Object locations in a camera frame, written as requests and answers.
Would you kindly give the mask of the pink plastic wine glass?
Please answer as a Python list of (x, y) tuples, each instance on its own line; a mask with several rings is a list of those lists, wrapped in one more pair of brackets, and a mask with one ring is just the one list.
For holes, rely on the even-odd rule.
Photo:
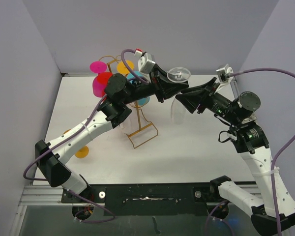
[(95, 74), (97, 74), (97, 76), (94, 78), (94, 80), (92, 82), (93, 94), (96, 97), (101, 98), (104, 95), (104, 89), (106, 87), (106, 84), (104, 82), (100, 82), (99, 75), (101, 73), (106, 72), (108, 66), (106, 63), (104, 63), (102, 61), (94, 61), (90, 64), (89, 68), (90, 68), (91, 72), (94, 72)]

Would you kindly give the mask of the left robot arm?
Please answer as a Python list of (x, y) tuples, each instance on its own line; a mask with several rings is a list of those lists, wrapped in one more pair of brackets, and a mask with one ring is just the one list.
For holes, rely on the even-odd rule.
[(120, 73), (113, 74), (105, 87), (105, 95), (88, 118), (56, 139), (35, 144), (36, 165), (45, 181), (51, 187), (61, 186), (72, 191), (79, 202), (88, 200), (89, 185), (66, 166), (70, 158), (96, 137), (123, 123), (132, 112), (128, 104), (152, 95), (163, 103), (188, 88), (190, 76), (186, 68), (175, 67), (165, 72), (158, 65), (152, 68), (150, 82), (146, 84)]

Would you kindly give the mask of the red plastic wine glass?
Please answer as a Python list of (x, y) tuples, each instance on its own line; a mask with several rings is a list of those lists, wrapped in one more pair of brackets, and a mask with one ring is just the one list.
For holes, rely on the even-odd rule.
[(102, 72), (99, 73), (97, 76), (97, 81), (100, 84), (106, 85), (108, 83), (108, 80), (110, 79), (110, 77), (113, 75), (112, 72)]

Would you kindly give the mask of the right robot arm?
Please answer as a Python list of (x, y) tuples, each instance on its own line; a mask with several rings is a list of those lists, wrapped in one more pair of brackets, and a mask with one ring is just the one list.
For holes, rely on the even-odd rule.
[(256, 122), (254, 112), (261, 101), (249, 91), (231, 101), (219, 93), (220, 87), (213, 78), (201, 86), (182, 90), (175, 98), (190, 113), (209, 110), (228, 126), (226, 141), (234, 145), (247, 164), (261, 198), (243, 190), (227, 176), (210, 181), (209, 195), (215, 201), (227, 200), (244, 211), (260, 235), (281, 235), (295, 225), (295, 200), (275, 165), (269, 141)]

